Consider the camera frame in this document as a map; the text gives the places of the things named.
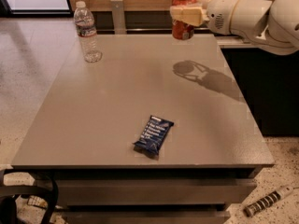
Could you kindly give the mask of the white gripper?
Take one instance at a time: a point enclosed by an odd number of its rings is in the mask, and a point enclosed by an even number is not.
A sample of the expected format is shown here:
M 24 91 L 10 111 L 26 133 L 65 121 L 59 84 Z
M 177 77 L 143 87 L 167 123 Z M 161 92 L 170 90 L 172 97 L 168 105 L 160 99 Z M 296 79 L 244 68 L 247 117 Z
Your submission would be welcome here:
M 216 34 L 229 35 L 230 23 L 235 6 L 240 0 L 196 0 L 208 3 L 206 10 L 199 6 L 171 6 L 170 15 L 175 21 L 182 21 L 198 27 L 207 22 L 208 29 Z

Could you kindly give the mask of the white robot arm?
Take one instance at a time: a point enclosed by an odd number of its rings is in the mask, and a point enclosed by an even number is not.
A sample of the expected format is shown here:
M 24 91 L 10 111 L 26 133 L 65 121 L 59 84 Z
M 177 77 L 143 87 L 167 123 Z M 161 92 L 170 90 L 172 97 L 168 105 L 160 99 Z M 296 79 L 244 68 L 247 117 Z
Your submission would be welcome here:
M 170 7 L 175 21 L 237 35 L 276 55 L 299 50 L 299 0 L 195 0 Z

